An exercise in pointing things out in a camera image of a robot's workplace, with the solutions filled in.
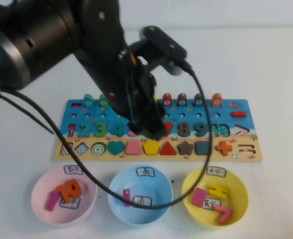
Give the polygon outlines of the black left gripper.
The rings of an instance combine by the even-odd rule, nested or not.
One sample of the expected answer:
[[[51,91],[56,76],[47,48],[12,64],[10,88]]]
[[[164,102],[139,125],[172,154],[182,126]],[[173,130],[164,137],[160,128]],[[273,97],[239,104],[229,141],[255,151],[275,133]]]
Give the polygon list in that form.
[[[151,73],[136,74],[134,69],[128,70],[126,77],[126,94],[129,105],[128,127],[135,135],[147,136],[159,141],[167,135],[163,124],[165,110],[154,100],[156,80]]]

